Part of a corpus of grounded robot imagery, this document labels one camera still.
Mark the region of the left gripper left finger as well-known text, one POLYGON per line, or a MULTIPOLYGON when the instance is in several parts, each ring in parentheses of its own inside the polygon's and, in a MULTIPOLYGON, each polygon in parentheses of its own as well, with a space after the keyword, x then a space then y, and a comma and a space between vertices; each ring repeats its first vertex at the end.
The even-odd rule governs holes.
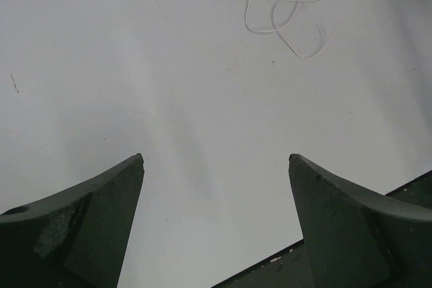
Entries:
POLYGON ((117 287, 144 179, 135 154, 1 214, 2 287, 117 287))

